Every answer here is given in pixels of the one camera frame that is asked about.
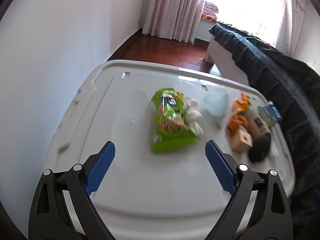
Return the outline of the small wooden cube box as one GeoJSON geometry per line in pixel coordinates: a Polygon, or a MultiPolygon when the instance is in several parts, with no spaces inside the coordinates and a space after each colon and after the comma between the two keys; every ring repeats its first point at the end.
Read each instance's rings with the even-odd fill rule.
{"type": "Polygon", "coordinates": [[[231,138],[231,150],[236,153],[249,151],[253,146],[252,137],[246,131],[239,129],[231,138]]]}

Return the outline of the orange toy dinosaur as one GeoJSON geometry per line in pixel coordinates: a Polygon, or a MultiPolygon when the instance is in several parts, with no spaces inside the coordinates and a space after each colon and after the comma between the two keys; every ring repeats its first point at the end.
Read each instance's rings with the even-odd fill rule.
{"type": "Polygon", "coordinates": [[[236,99],[233,102],[233,106],[232,106],[233,115],[238,115],[243,112],[246,112],[250,109],[251,106],[252,104],[251,104],[249,95],[241,93],[240,98],[236,99]]]}

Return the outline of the white tissue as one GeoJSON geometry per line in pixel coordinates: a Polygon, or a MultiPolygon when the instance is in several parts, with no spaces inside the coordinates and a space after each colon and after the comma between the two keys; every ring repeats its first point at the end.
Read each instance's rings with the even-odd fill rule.
{"type": "Polygon", "coordinates": [[[199,102],[195,99],[189,99],[186,102],[185,122],[196,136],[200,137],[203,135],[203,129],[200,126],[202,114],[199,108],[199,102]]]}

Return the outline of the green snack bag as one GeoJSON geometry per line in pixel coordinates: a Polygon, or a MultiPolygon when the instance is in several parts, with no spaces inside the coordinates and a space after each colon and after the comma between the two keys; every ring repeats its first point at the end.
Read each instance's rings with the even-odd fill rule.
{"type": "Polygon", "coordinates": [[[173,88],[163,88],[154,94],[151,101],[156,107],[153,152],[171,152],[198,142],[198,137],[190,130],[184,119],[182,93],[173,88]]]}

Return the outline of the cardboard box with QR label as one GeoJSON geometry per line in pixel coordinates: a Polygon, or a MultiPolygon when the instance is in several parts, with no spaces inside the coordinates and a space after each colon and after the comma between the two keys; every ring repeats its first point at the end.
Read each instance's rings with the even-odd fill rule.
{"type": "Polygon", "coordinates": [[[270,133],[268,126],[255,110],[249,110],[245,118],[249,124],[249,133],[254,140],[257,140],[270,133]]]}

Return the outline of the blue and white small carton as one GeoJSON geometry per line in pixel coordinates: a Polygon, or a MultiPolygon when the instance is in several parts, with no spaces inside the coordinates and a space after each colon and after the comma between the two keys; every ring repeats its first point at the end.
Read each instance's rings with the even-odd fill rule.
{"type": "Polygon", "coordinates": [[[282,121],[282,117],[272,101],[269,101],[264,107],[259,106],[258,113],[268,127],[273,127],[282,121]]]}

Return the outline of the white plastic storage box lid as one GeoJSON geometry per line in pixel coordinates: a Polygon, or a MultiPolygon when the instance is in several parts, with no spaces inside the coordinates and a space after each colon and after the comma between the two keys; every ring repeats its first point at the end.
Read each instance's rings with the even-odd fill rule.
{"type": "Polygon", "coordinates": [[[115,158],[91,200],[117,239],[204,239],[230,198],[204,148],[212,139],[232,153],[226,131],[232,106],[227,106],[221,127],[201,106],[204,134],[198,142],[155,153],[152,144],[159,137],[151,99],[163,88],[199,103],[215,92],[227,94],[230,103],[242,94],[253,107],[266,103],[251,87],[193,70],[121,60],[95,68],[61,120],[44,168],[67,171],[113,142],[115,158]]]}

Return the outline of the pale blue plastic cup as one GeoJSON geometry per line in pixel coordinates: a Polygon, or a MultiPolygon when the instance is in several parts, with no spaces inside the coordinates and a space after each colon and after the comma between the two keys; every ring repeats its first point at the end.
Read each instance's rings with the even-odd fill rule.
{"type": "Polygon", "coordinates": [[[213,116],[224,116],[229,104],[229,95],[224,89],[215,89],[204,96],[203,104],[213,116]]]}

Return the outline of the dark bed blanket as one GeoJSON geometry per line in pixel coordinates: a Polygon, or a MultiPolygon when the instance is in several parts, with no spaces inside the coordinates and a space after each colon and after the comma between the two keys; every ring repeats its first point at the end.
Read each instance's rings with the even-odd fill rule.
{"type": "Polygon", "coordinates": [[[232,54],[249,85],[279,111],[296,174],[290,197],[293,237],[319,239],[319,75],[245,31],[223,23],[209,31],[232,54]]]}

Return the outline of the right sheer curtain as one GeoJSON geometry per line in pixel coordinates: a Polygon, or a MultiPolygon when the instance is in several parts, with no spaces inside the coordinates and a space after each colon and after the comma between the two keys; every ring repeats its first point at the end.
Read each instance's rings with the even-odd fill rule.
{"type": "Polygon", "coordinates": [[[305,16],[306,0],[284,0],[284,12],[281,20],[276,49],[293,57],[299,40],[305,16]]]}

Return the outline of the folded pink quilt stack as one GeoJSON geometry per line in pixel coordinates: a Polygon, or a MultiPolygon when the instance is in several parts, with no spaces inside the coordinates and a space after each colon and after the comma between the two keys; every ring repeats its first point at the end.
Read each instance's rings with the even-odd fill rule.
{"type": "Polygon", "coordinates": [[[201,19],[208,22],[216,22],[218,13],[219,9],[215,4],[205,1],[201,19]]]}

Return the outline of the pink patterned curtain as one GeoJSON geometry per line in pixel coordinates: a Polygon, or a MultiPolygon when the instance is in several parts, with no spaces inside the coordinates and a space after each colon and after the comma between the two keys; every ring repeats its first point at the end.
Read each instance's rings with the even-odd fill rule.
{"type": "Polygon", "coordinates": [[[193,44],[205,0],[148,0],[142,33],[193,44]]]}

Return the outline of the white bed frame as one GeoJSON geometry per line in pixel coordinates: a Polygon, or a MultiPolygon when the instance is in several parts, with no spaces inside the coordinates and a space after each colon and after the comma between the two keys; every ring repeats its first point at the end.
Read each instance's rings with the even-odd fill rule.
{"type": "Polygon", "coordinates": [[[205,54],[205,61],[217,66],[221,76],[243,85],[249,86],[249,81],[243,72],[232,59],[232,53],[223,48],[212,36],[205,54]]]}

